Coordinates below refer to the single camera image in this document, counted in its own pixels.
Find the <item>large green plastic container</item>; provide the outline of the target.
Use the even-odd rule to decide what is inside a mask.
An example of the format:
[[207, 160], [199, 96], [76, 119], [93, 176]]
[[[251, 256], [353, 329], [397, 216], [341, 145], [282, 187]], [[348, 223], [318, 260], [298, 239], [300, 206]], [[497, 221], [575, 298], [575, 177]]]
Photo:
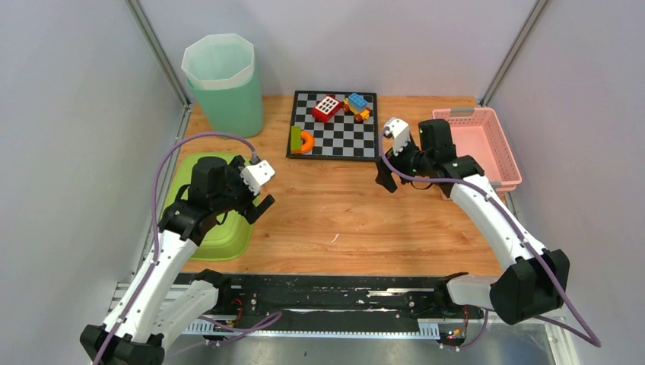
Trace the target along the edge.
[[[174, 202], [180, 187], [190, 183], [192, 168], [202, 157], [220, 157], [229, 163], [234, 154], [211, 152], [186, 155], [175, 170], [161, 212]], [[192, 260], [229, 261], [245, 252], [252, 236], [253, 225], [235, 211], [230, 212], [226, 219], [221, 214], [218, 220], [223, 224], [217, 225], [206, 234], [200, 247], [191, 256]]]

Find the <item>pink perforated plastic basket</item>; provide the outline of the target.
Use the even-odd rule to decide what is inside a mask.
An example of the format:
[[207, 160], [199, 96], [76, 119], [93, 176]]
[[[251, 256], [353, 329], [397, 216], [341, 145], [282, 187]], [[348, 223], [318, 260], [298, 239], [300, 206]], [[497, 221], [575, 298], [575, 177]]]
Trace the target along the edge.
[[492, 108], [435, 109], [432, 116], [450, 124], [457, 154], [472, 156], [483, 168], [497, 194], [512, 192], [523, 181], [504, 130]]

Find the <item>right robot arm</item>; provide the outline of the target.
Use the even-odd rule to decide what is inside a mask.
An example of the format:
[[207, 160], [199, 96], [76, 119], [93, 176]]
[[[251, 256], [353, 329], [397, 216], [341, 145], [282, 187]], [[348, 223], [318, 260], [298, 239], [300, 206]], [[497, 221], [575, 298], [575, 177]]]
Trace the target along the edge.
[[381, 137], [392, 140], [379, 150], [376, 182], [389, 192], [403, 184], [428, 182], [457, 204], [493, 250], [502, 275], [477, 276], [458, 272], [441, 278], [434, 288], [436, 311], [454, 317], [464, 306], [496, 312], [507, 324], [536, 318], [564, 305], [570, 260], [560, 250], [547, 249], [510, 213], [494, 191], [483, 168], [470, 155], [458, 155], [450, 124], [430, 119], [418, 125], [415, 144], [407, 122], [392, 117]]

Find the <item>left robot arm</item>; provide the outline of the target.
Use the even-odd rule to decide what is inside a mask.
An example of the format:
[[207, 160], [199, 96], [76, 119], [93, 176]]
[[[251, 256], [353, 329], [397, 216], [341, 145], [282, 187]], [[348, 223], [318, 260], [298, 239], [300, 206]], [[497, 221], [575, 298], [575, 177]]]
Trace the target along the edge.
[[176, 276], [207, 233], [235, 211], [255, 223], [274, 203], [267, 195], [255, 203], [275, 175], [267, 160], [231, 161], [201, 157], [191, 180], [181, 186], [157, 225], [159, 244], [147, 266], [135, 276], [125, 295], [101, 325], [87, 325], [80, 343], [97, 364], [161, 364], [172, 343], [203, 313], [226, 313], [233, 304], [230, 279], [212, 270], [197, 274], [171, 304], [163, 306]]

